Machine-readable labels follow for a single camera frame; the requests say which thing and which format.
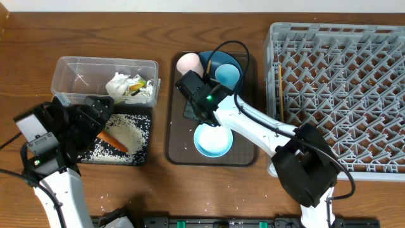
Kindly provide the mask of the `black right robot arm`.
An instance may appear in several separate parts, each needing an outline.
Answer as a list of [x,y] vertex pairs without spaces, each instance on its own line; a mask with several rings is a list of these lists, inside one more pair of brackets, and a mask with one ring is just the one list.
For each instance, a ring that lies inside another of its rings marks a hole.
[[176,87],[201,123],[194,134],[200,153],[224,155],[233,143],[231,131],[239,133],[269,154],[282,187],[301,206],[304,227],[333,225],[332,194],[342,167],[316,127],[274,120],[220,84],[178,82]]

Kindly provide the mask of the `white paper napkin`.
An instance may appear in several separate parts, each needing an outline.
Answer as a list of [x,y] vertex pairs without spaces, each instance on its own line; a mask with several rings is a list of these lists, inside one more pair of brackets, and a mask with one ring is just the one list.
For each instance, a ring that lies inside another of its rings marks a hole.
[[143,98],[151,97],[153,94],[154,80],[148,80],[144,87],[139,89],[139,96]]

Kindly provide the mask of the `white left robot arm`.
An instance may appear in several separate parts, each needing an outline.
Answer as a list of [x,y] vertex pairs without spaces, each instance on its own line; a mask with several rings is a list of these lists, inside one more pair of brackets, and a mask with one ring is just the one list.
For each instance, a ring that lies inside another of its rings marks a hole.
[[22,174],[51,227],[93,226],[77,162],[93,147],[113,108],[108,96],[87,96],[83,104],[69,105],[53,98],[14,118],[27,140],[21,148]]

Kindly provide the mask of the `wooden chopstick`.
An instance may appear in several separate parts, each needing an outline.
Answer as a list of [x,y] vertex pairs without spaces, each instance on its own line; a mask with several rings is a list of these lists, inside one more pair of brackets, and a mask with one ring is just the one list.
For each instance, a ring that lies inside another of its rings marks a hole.
[[278,64],[278,84],[279,84],[279,100],[280,100],[280,119],[284,122],[284,102],[283,102],[283,88],[282,88],[282,64]]
[[208,76],[209,76],[210,68],[211,68],[211,60],[208,61],[207,68],[206,68],[206,75],[208,75]]

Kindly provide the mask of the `yellow green snack wrapper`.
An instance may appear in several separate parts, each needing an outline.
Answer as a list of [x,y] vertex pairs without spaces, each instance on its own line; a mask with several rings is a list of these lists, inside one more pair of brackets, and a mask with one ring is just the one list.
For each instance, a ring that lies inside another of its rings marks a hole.
[[140,93],[140,89],[146,86],[146,81],[140,76],[130,76],[127,81],[127,88],[123,93],[124,96],[135,96]]

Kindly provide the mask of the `orange carrot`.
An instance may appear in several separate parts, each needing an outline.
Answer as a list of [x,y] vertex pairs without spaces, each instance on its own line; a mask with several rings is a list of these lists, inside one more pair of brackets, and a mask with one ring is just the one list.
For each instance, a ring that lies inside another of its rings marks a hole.
[[108,134],[105,130],[102,130],[97,137],[108,144],[112,145],[114,148],[120,150],[121,152],[127,153],[128,149],[112,135]]

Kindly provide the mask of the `white tissue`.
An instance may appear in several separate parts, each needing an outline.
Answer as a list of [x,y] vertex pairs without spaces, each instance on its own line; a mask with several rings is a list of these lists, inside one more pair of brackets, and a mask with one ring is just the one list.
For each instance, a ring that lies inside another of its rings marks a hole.
[[130,75],[116,72],[115,76],[105,85],[109,96],[122,96],[127,90]]

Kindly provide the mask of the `light blue bowl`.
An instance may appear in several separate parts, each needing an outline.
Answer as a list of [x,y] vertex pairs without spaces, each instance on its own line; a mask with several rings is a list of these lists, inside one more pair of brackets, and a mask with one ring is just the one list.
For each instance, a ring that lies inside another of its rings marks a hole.
[[200,154],[208,158],[225,155],[233,144],[232,131],[224,126],[199,125],[193,136],[194,145]]

